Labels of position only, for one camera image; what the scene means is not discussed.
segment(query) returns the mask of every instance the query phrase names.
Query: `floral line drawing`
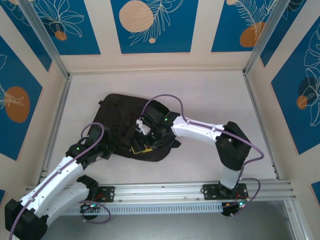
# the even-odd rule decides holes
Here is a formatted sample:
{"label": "floral line drawing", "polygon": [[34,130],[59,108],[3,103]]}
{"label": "floral line drawing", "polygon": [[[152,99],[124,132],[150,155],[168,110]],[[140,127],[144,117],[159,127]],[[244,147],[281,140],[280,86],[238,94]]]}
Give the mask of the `floral line drawing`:
{"label": "floral line drawing", "polygon": [[279,0],[264,0],[258,8],[255,0],[226,0],[228,5],[238,8],[240,17],[246,21],[250,30],[254,30],[254,40],[257,40],[265,26],[265,19],[270,15]]}
{"label": "floral line drawing", "polygon": [[130,0],[119,12],[122,26],[131,33],[130,46],[139,41],[154,44],[157,38],[170,27],[169,14],[176,11],[184,0]]}
{"label": "floral line drawing", "polygon": [[310,107],[310,126],[315,127],[320,124],[320,25],[309,41],[303,63],[307,78],[300,85],[307,87],[299,93],[297,106],[301,110]]}
{"label": "floral line drawing", "polygon": [[[8,56],[3,54],[0,55],[0,70],[5,66],[7,57]],[[19,106],[23,106],[23,99],[24,97],[16,98],[11,94],[7,93],[0,84],[0,109],[3,109],[6,105],[9,107],[10,104],[17,104]]]}
{"label": "floral line drawing", "polygon": [[[2,2],[18,20],[29,26],[18,5],[10,0]],[[85,16],[71,11],[69,0],[33,0],[31,4],[49,35],[60,41],[67,40],[67,33],[82,37],[83,33],[77,24],[82,23]]]}
{"label": "floral line drawing", "polygon": [[291,0],[288,4],[288,6],[286,7],[284,13],[282,14],[282,17],[287,20],[288,19],[288,15],[289,15],[289,12],[296,12],[296,11],[299,11],[299,9],[301,8],[302,6],[302,3],[304,2],[305,0]]}

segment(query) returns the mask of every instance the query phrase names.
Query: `robotic arm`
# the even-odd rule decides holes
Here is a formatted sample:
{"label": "robotic arm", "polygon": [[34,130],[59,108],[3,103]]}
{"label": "robotic arm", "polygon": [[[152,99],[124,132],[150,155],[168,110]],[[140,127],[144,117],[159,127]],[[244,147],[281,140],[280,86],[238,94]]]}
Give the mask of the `robotic arm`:
{"label": "robotic arm", "polygon": [[[166,141],[166,138],[174,139],[175,136],[189,137],[216,145],[224,165],[220,179],[220,193],[227,199],[230,197],[238,184],[243,163],[251,149],[249,145],[225,134],[229,132],[249,142],[237,124],[234,122],[228,122],[226,125],[209,124],[186,118],[176,112],[169,112],[162,116],[152,107],[148,107],[136,123],[137,137],[132,144],[134,152],[156,148],[160,142]],[[67,209],[80,201],[93,201],[97,197],[98,182],[86,175],[81,175],[98,157],[109,159],[115,150],[117,141],[108,129],[103,131],[104,136],[98,142],[102,130],[98,126],[92,126],[89,135],[69,148],[66,157],[42,183],[20,201],[12,199],[6,204],[5,228],[7,230],[10,231],[14,227],[14,235],[20,240],[40,240],[47,228]],[[86,154],[77,158],[85,151],[87,151]],[[64,190],[67,184],[76,178],[78,178],[76,183]],[[25,210],[17,225],[14,226],[14,221],[23,208]]]}

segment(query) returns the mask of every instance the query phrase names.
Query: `white wall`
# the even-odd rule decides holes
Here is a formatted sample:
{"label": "white wall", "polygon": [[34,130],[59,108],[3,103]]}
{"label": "white wall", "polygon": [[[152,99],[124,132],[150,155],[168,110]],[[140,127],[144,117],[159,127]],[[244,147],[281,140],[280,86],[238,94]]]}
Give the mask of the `white wall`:
{"label": "white wall", "polygon": [[9,232],[4,227],[4,206],[11,198],[18,200],[22,197],[26,186],[36,184],[65,80],[54,64],[49,72],[45,70],[1,7],[0,23],[0,36],[42,85],[18,160],[0,154],[0,189],[6,191],[0,206],[0,239],[6,239]]}
{"label": "white wall", "polygon": [[320,205],[311,184],[320,181],[320,145],[298,154],[271,81],[317,20],[319,12],[320,1],[307,0],[266,68],[259,60],[249,74],[275,160],[285,179],[291,180],[314,239],[320,239]]}

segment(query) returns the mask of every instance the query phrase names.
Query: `orange circle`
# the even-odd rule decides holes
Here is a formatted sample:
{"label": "orange circle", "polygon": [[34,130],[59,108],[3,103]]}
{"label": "orange circle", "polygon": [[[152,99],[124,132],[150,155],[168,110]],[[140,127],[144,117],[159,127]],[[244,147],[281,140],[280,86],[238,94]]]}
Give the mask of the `orange circle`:
{"label": "orange circle", "polygon": [[296,100],[296,105],[298,106],[299,109],[303,110],[307,107],[308,105],[308,99],[306,96],[299,96],[298,99]]}
{"label": "orange circle", "polygon": [[10,87],[4,95],[4,100],[8,102],[5,104],[6,114],[12,121],[21,124],[27,120],[30,111],[30,99],[28,93],[22,87]]}
{"label": "orange circle", "polygon": [[63,31],[56,31],[54,36],[60,41],[67,40],[67,35]]}
{"label": "orange circle", "polygon": [[240,37],[241,46],[244,48],[254,47],[265,25],[265,22],[258,22],[244,30]]}
{"label": "orange circle", "polygon": [[140,33],[154,23],[154,15],[147,4],[140,0],[128,1],[119,11],[119,19],[125,30]]}

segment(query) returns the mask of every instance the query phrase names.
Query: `white floor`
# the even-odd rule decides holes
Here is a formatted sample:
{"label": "white floor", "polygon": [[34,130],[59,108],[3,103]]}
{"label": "white floor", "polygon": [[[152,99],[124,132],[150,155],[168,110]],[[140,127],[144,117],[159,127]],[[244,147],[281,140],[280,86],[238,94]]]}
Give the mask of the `white floor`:
{"label": "white floor", "polygon": [[[49,172],[57,166],[68,148],[80,139],[81,130],[93,121],[99,109],[98,102],[111,93],[143,98],[173,94],[181,98],[184,113],[191,119],[213,124],[236,122],[266,156],[249,164],[243,177],[275,179],[241,71],[153,71],[73,76]],[[171,111],[180,112],[180,105],[175,99],[161,97],[158,101]],[[84,173],[100,184],[220,179],[223,165],[215,146],[189,138],[177,139],[181,146],[172,149],[162,161],[145,162],[112,155],[108,161],[103,159],[89,166]],[[252,149],[248,160],[258,155]]]}

